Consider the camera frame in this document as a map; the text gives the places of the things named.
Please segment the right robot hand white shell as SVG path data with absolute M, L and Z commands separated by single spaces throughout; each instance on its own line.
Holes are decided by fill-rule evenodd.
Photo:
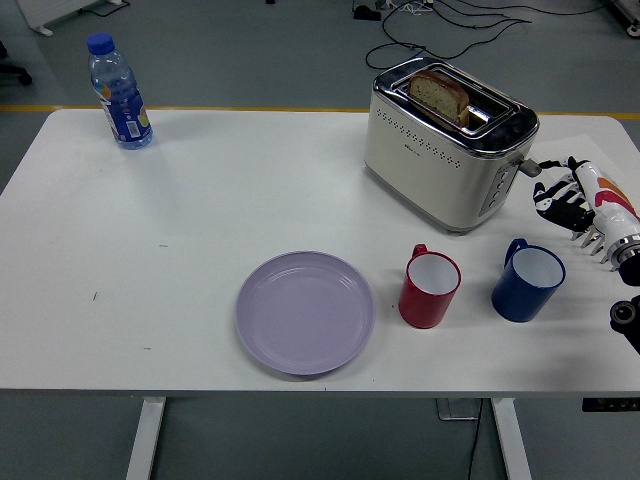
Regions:
M 549 188 L 540 182 L 535 185 L 533 201 L 543 219 L 575 234 L 598 232 L 607 245 L 639 233 L 631 201 L 593 162 L 570 156 L 544 161 L 539 167 L 568 170 Z

